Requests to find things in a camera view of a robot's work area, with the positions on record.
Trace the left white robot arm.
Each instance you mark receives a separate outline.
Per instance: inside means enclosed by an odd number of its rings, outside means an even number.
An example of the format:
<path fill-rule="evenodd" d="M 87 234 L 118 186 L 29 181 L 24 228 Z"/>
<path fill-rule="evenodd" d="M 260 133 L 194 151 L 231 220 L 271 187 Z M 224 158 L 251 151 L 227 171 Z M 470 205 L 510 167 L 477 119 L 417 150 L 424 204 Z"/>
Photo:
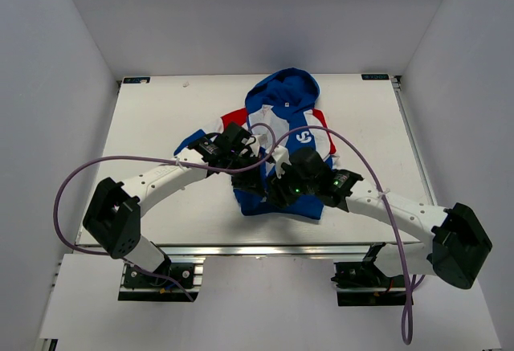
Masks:
<path fill-rule="evenodd" d="M 114 259 L 125 259 L 142 269 L 153 286 L 169 278 L 171 261 L 141 234 L 141 218 L 159 202 L 208 178 L 214 169 L 241 169 L 259 160 L 265 135 L 255 135 L 230 123 L 222 133 L 209 133 L 190 142 L 170 165 L 159 165 L 135 177 L 97 185 L 83 226 Z"/>

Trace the blue white red jacket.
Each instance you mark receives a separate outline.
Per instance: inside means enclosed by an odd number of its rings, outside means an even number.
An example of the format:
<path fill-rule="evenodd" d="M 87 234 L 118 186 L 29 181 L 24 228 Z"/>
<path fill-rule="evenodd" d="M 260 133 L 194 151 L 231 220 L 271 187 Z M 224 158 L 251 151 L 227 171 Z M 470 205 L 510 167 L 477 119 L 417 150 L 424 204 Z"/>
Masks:
<path fill-rule="evenodd" d="M 271 145 L 269 129 L 256 127 L 256 123 L 267 124 L 277 138 L 291 129 L 314 125 L 326 127 L 321 110 L 315 108 L 320 95 L 316 80 L 306 71 L 291 67 L 278 71 L 257 83 L 245 98 L 243 108 L 220 116 L 212 123 L 200 128 L 184 139 L 173 152 L 179 154 L 186 146 L 209 133 L 222 133 L 227 125 L 234 122 L 255 134 L 264 134 L 267 149 Z M 285 213 L 314 220 L 320 219 L 324 204 L 314 196 L 303 195 L 292 205 L 280 209 L 256 194 L 233 189 L 235 198 L 245 216 Z"/>

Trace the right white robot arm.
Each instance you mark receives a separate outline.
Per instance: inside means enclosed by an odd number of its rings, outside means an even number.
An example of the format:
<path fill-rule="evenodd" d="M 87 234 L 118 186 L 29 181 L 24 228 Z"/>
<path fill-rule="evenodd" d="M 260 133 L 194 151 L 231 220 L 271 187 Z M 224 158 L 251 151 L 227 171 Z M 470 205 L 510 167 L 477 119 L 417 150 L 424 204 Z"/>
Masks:
<path fill-rule="evenodd" d="M 370 248 L 362 274 L 374 286 L 401 273 L 405 264 L 414 273 L 436 275 L 467 290 L 492 250 L 475 212 L 462 203 L 431 206 L 380 191 L 358 173 L 331 168 L 309 147 L 294 153 L 279 147 L 271 162 L 275 173 L 267 180 L 267 199 L 279 208 L 312 196 L 324 206 L 386 223 L 416 238 L 401 250 L 384 243 Z"/>

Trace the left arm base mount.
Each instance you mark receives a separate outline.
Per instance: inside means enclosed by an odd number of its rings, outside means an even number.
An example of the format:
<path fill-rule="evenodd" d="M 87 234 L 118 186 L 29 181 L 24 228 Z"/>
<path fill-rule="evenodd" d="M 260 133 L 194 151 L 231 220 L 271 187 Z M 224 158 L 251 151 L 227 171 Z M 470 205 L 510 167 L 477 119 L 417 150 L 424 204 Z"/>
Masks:
<path fill-rule="evenodd" d="M 205 257 L 171 256 L 165 272 L 150 275 L 124 263 L 117 299 L 130 302 L 194 302 L 202 286 Z"/>

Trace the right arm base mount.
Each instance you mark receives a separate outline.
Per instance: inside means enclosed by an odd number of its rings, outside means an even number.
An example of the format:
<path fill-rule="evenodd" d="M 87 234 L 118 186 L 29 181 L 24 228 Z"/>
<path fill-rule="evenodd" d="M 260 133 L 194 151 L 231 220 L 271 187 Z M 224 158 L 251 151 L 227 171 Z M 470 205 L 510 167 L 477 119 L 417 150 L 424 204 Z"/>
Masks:
<path fill-rule="evenodd" d="M 385 243 L 374 244 L 358 262 L 335 263 L 331 281 L 337 290 L 339 307 L 393 307 L 406 302 L 403 275 L 386 276 L 375 265 Z"/>

